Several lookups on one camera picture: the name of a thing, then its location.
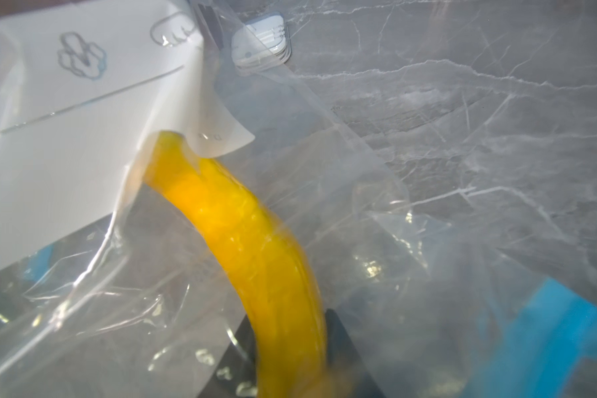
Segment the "black object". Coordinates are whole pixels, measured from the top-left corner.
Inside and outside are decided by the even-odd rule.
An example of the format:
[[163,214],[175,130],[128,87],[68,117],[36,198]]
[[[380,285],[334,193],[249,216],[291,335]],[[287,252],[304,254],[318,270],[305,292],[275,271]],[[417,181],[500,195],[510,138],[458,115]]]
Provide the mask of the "black object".
[[199,11],[201,11],[201,15],[206,21],[210,35],[215,40],[215,44],[219,50],[223,49],[223,32],[215,11],[212,7],[203,4],[199,4]]
[[[333,309],[325,312],[327,326],[327,363],[334,375],[351,380],[350,384],[338,386],[336,398],[384,398],[384,394],[367,372],[358,351],[352,343],[341,319]],[[245,317],[235,333],[239,346],[230,345],[219,361],[215,373],[198,398],[237,397],[237,388],[242,383],[256,385],[255,336],[250,322]]]

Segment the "black base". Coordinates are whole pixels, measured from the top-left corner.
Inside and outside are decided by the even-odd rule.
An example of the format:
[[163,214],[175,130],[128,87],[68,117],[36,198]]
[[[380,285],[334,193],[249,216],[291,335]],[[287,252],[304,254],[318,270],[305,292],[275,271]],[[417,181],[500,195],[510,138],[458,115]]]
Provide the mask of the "black base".
[[[327,363],[334,374],[342,375],[345,380],[352,380],[354,385],[348,393],[342,392],[350,388],[348,383],[339,386],[336,398],[384,398],[384,394],[367,372],[358,351],[351,342],[341,319],[335,311],[325,312],[327,325]],[[206,387],[199,393],[199,398],[232,398],[237,397],[237,388],[242,383],[256,385],[255,336],[249,320],[243,319],[235,333],[239,346],[230,345],[219,361],[215,373]]]

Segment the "plastic packaging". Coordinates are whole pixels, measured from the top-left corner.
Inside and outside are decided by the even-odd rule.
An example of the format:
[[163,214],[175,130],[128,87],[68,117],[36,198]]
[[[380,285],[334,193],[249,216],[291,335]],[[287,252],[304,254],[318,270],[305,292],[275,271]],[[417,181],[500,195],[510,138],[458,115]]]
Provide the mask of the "plastic packaging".
[[[192,7],[215,91],[256,137],[219,161],[294,234],[385,396],[597,396],[596,307],[412,214],[400,181],[284,66],[237,74],[229,7]],[[241,348],[244,309],[201,235],[150,187],[121,195],[110,217],[0,271],[0,397],[196,397],[236,371],[217,364]],[[548,297],[561,306],[544,323]],[[518,395],[496,395],[505,383]],[[255,396],[255,382],[225,394]]]
[[256,338],[259,397],[332,396],[326,322],[318,285],[300,245],[215,159],[161,132],[144,182],[203,236],[239,294]]

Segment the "stack of white cards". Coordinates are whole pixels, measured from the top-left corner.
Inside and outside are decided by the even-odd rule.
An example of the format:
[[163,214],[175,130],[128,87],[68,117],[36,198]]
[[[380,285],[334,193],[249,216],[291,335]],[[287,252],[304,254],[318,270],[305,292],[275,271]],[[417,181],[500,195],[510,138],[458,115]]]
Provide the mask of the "stack of white cards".
[[232,60],[241,76],[280,65],[291,53],[290,37],[280,13],[251,20],[232,37]]

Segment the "yellow plastic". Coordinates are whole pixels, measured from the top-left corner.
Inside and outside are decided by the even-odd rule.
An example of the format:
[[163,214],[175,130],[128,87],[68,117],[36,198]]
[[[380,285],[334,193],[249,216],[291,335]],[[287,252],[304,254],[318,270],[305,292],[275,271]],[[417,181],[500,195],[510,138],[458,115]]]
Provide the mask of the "yellow plastic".
[[220,163],[162,132],[144,181],[197,227],[255,332],[258,398],[329,397],[318,286],[299,244]]

